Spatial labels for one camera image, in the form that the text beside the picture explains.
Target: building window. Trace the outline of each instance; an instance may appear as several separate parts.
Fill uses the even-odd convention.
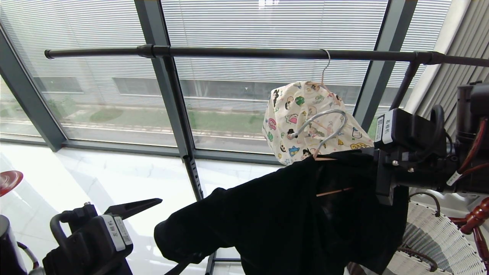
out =
[[[154,78],[113,78],[120,94],[159,95],[158,82]]]
[[[83,92],[76,77],[34,77],[40,92]]]

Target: cable tag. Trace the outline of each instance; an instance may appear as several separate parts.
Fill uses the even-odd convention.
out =
[[[459,174],[457,171],[455,171],[455,173],[453,173],[453,175],[448,179],[448,181],[446,181],[446,185],[452,186],[461,176],[462,174]]]

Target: black cylinder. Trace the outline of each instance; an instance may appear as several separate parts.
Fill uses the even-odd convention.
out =
[[[0,215],[0,274],[27,275],[7,217]]]

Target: basket handle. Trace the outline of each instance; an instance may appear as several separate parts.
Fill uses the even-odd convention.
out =
[[[435,260],[430,258],[428,255],[416,252],[412,249],[405,248],[405,247],[398,247],[398,251],[402,251],[402,252],[405,252],[405,253],[410,254],[410,255],[416,255],[418,257],[425,258],[426,260],[428,260],[430,262],[430,269],[429,269],[430,272],[435,272],[438,269],[438,264],[435,262]]]
[[[427,192],[417,192],[417,193],[413,193],[413,194],[409,195],[409,198],[411,199],[412,196],[419,195],[419,194],[428,195],[431,198],[433,198],[433,200],[435,200],[435,204],[436,204],[435,217],[439,217],[440,214],[441,214],[441,211],[440,211],[440,202],[438,202],[438,199],[435,197],[435,195],[430,194],[430,193],[427,193]]]

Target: red round object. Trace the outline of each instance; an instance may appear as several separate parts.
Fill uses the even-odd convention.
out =
[[[5,171],[0,173],[0,197],[7,194],[21,183],[24,175],[19,171]]]

